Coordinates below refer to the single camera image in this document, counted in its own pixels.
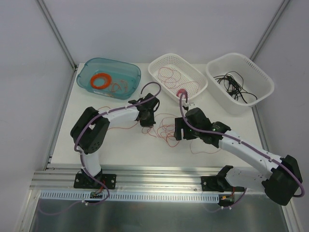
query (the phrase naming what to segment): gray floor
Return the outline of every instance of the gray floor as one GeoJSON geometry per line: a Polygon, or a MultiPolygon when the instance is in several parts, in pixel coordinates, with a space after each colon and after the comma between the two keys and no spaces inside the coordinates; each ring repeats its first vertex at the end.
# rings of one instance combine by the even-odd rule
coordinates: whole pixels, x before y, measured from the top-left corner
{"type": "MultiPolygon", "coordinates": [[[[41,200],[41,209],[58,212],[73,201],[41,200]]],[[[287,232],[282,209],[265,196],[247,195],[232,210],[216,204],[105,202],[77,204],[58,216],[36,214],[32,232],[287,232]]]]}

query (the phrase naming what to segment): vent grille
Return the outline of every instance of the vent grille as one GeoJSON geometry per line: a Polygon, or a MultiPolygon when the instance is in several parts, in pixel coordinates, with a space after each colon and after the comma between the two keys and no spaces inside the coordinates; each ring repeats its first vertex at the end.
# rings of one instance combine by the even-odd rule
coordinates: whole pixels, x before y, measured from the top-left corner
{"type": "MultiPolygon", "coordinates": [[[[90,198],[90,193],[90,191],[42,190],[41,199],[97,201],[98,199],[90,198]]],[[[218,203],[219,195],[205,193],[111,192],[108,201],[218,203]]]]}

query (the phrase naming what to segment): white plastic bin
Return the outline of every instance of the white plastic bin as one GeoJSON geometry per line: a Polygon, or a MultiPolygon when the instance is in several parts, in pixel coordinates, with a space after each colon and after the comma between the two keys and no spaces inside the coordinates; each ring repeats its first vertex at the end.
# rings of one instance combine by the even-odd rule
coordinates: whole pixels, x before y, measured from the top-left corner
{"type": "MultiPolygon", "coordinates": [[[[208,91],[230,114],[239,115],[245,112],[274,91],[272,79],[249,58],[239,53],[229,53],[209,62],[206,65],[206,74],[209,80],[208,91]],[[243,88],[257,96],[257,100],[249,97],[248,103],[241,99],[237,101],[226,92],[222,86],[223,82],[218,84],[214,79],[214,77],[225,75],[230,71],[236,71],[243,77],[243,88]]],[[[238,83],[242,81],[237,75],[233,75],[233,77],[238,83]]]]}
{"type": "Polygon", "coordinates": [[[155,59],[148,72],[161,84],[162,90],[179,102],[180,92],[188,92],[188,100],[195,98],[208,85],[207,78],[180,56],[169,53],[155,59]]]}

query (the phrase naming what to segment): white tabletop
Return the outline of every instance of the white tabletop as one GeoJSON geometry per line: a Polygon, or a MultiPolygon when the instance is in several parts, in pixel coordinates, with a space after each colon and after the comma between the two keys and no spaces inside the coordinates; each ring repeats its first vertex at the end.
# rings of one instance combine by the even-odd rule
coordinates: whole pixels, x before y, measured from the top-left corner
{"type": "MultiPolygon", "coordinates": [[[[148,64],[136,65],[141,70],[141,80],[138,89],[130,98],[135,100],[140,98],[141,88],[146,83],[152,81],[152,78],[147,70],[148,64]]],[[[77,73],[82,70],[83,66],[83,63],[79,65],[77,73]]],[[[197,64],[193,66],[205,74],[205,65],[197,64]]],[[[155,94],[156,91],[156,85],[149,85],[145,89],[144,93],[147,94],[148,92],[151,92],[155,94]]],[[[158,98],[161,104],[155,115],[168,113],[181,116],[178,103],[168,97],[164,92],[161,92],[158,98]]],[[[75,81],[51,163],[80,163],[79,155],[73,149],[74,142],[70,136],[70,131],[87,107],[93,106],[95,109],[98,109],[103,106],[109,106],[110,108],[115,108],[123,106],[126,103],[127,101],[124,100],[117,100],[89,93],[80,88],[75,81]]],[[[209,117],[212,122],[221,121],[236,131],[241,137],[258,146],[261,146],[257,127],[251,110],[248,110],[240,116],[230,115],[216,102],[207,89],[194,99],[194,103],[197,107],[203,110],[204,114],[209,117]]],[[[163,118],[164,115],[156,117],[157,124],[154,127],[155,129],[158,128],[158,124],[163,118]]],[[[128,128],[132,125],[134,125],[134,122],[126,123],[120,126],[128,128]]],[[[191,141],[181,140],[176,147],[169,147],[164,139],[145,135],[141,132],[141,129],[141,126],[138,124],[128,130],[108,130],[103,145],[99,150],[100,164],[165,167],[223,167],[225,165],[233,165],[238,167],[249,166],[236,156],[223,150],[220,150],[214,154],[192,154],[190,150],[191,143],[191,148],[194,153],[201,151],[212,153],[217,151],[215,147],[202,143],[200,139],[191,141]]]]}

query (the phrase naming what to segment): black cable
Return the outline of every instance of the black cable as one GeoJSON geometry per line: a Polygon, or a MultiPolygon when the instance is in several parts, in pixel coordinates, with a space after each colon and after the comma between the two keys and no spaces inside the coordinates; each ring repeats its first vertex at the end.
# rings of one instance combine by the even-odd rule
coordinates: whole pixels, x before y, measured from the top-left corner
{"type": "Polygon", "coordinates": [[[218,82],[218,84],[221,84],[221,82],[223,81],[223,85],[228,95],[230,95],[233,99],[237,101],[239,100],[239,98],[242,98],[242,100],[245,103],[247,103],[247,101],[243,97],[243,94],[250,94],[257,99],[257,96],[255,96],[253,93],[249,93],[243,88],[244,83],[243,77],[236,71],[230,71],[227,72],[225,75],[215,76],[214,79],[218,82]],[[242,79],[241,85],[235,80],[235,78],[230,73],[236,73],[239,77],[241,77],[242,79]]]}

